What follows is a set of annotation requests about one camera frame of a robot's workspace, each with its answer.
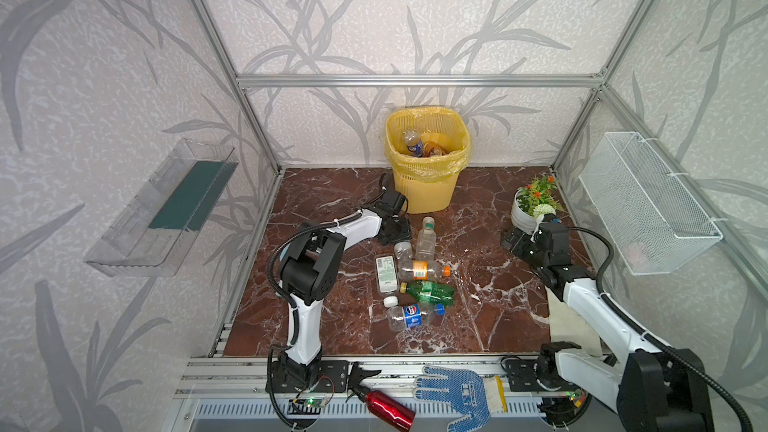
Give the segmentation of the white cap green label bottle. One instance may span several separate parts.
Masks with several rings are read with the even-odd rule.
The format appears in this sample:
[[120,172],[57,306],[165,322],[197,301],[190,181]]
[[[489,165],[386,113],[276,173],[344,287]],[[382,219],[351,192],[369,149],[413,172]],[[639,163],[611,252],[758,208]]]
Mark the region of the white cap green label bottle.
[[435,220],[427,216],[422,221],[422,229],[419,231],[414,259],[418,261],[433,261],[436,253],[437,234],[435,232]]

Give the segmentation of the orange brown tea bottle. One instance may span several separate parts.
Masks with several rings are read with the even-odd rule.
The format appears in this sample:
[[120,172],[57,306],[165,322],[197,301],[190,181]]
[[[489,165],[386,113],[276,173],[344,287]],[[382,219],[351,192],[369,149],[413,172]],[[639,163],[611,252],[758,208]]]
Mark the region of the orange brown tea bottle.
[[438,157],[447,154],[446,149],[434,141],[424,141],[422,149],[424,157]]

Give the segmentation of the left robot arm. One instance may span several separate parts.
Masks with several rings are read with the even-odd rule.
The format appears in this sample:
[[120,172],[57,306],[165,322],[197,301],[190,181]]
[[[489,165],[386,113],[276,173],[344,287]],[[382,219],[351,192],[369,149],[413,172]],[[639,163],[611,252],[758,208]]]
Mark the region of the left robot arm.
[[402,193],[383,190],[348,216],[303,224],[272,253],[267,279],[289,312],[287,344],[278,348],[279,372],[296,381],[315,379],[322,360],[322,302],[337,281],[344,252],[369,239],[387,245],[409,238],[407,205]]

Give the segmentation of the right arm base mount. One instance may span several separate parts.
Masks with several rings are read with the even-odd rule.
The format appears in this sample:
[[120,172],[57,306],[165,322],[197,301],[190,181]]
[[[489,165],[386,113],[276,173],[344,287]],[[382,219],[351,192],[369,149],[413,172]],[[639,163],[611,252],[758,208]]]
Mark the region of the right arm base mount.
[[564,380],[558,373],[556,353],[566,349],[580,350],[570,341],[542,344],[536,357],[506,355],[501,359],[512,392],[557,392],[577,390],[577,386]]

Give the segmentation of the blue cap blue label bottle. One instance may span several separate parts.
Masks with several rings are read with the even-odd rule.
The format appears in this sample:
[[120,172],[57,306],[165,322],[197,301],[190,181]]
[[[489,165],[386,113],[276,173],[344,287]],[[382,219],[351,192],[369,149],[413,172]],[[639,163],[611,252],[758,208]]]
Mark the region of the blue cap blue label bottle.
[[411,156],[417,158],[424,156],[424,147],[421,133],[417,129],[406,129],[402,134],[402,139]]

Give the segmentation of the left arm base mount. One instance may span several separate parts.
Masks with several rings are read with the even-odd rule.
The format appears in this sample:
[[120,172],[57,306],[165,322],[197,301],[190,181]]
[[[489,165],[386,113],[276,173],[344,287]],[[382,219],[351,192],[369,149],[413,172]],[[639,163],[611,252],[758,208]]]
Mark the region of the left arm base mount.
[[270,364],[267,392],[298,393],[313,390],[342,393],[347,390],[350,363],[345,360],[320,360],[309,365],[292,359],[275,360]]

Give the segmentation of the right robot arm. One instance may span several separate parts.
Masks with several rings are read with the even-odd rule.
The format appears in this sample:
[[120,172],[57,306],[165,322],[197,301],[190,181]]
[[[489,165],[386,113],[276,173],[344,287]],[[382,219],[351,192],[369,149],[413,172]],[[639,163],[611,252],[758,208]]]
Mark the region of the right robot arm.
[[710,395],[732,409],[741,430],[753,424],[743,406],[709,376],[699,357],[656,337],[605,290],[603,275],[614,258],[609,248],[595,274],[572,262],[571,227],[548,214],[537,229],[504,233],[503,249],[531,271],[563,304],[598,334],[612,357],[593,356],[572,341],[541,346],[531,368],[535,385],[552,392],[584,391],[619,417],[627,431],[712,431]]

